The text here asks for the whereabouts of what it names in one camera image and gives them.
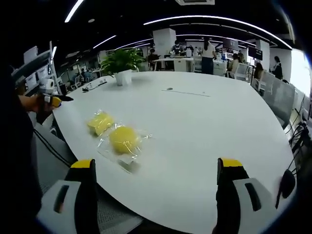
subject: yellow sponge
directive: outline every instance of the yellow sponge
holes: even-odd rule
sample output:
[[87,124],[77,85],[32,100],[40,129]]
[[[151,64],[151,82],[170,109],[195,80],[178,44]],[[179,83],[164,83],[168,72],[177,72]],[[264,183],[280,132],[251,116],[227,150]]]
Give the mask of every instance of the yellow sponge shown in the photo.
[[88,122],[88,126],[92,132],[96,135],[101,135],[106,129],[108,129],[114,123],[113,117],[109,114],[100,112]]
[[109,140],[117,153],[128,154],[134,152],[139,144],[139,137],[130,127],[119,127],[109,134]]

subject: white planter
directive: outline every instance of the white planter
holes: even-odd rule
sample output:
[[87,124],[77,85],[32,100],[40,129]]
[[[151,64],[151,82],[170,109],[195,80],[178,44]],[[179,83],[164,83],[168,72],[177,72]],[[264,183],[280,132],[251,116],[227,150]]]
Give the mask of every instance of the white planter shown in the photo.
[[118,72],[115,78],[118,86],[128,85],[132,81],[132,70]]

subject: hand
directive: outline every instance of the hand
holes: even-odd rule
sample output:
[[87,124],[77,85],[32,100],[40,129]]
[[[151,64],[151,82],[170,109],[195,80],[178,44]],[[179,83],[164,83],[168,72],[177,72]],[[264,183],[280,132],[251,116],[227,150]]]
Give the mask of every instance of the hand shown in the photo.
[[44,101],[44,95],[38,94],[33,95],[32,97],[19,96],[20,102],[26,111],[33,112],[50,112],[54,109],[53,106]]

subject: desk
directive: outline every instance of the desk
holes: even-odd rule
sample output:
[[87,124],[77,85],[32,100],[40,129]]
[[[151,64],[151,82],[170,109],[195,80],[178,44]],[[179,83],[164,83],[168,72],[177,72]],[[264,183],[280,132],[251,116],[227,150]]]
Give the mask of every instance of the desk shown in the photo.
[[[174,62],[176,72],[191,72],[194,59],[193,58],[160,58],[160,59],[156,59],[156,60],[153,60],[153,62],[156,62],[154,71],[156,71],[157,62],[166,62],[166,61],[173,61]],[[184,66],[176,66],[177,62],[183,63]]]
[[[69,95],[74,101],[53,111],[75,156],[95,158],[97,182],[111,196],[165,227],[211,233],[217,221],[217,159],[229,157],[276,197],[277,181],[293,155],[277,118],[248,83],[184,72],[133,76],[128,87],[116,86],[112,77],[88,93],[80,87]],[[98,109],[153,134],[143,142],[136,173],[97,152],[98,138],[86,122]]]

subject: clear plastic packaging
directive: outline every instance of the clear plastic packaging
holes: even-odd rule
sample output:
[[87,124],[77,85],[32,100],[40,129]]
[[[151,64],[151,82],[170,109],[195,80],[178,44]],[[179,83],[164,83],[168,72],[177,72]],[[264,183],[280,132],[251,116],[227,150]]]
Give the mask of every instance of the clear plastic packaging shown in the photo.
[[97,136],[105,132],[114,124],[114,119],[108,113],[99,110],[87,123],[92,134]]
[[126,171],[133,172],[138,167],[135,161],[141,155],[143,141],[151,136],[144,131],[115,123],[109,133],[99,141],[97,150]]

